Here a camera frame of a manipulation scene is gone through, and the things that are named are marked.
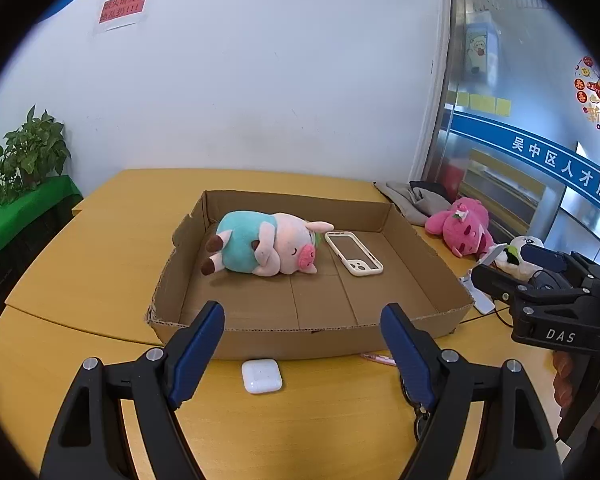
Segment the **person's hand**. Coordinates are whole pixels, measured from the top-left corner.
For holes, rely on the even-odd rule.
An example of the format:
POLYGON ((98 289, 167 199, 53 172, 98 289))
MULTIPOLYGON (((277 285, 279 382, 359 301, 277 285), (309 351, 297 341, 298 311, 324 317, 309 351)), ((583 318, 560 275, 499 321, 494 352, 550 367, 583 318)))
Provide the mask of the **person's hand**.
MULTIPOLYGON (((556 372, 553 387, 554 400, 560 406, 560 416, 568 414, 570 406, 582 386, 582 366, 576 362, 578 355, 568 352, 554 351, 552 354, 553 367, 556 372)), ((600 430, 600 408, 593 426, 600 430)))

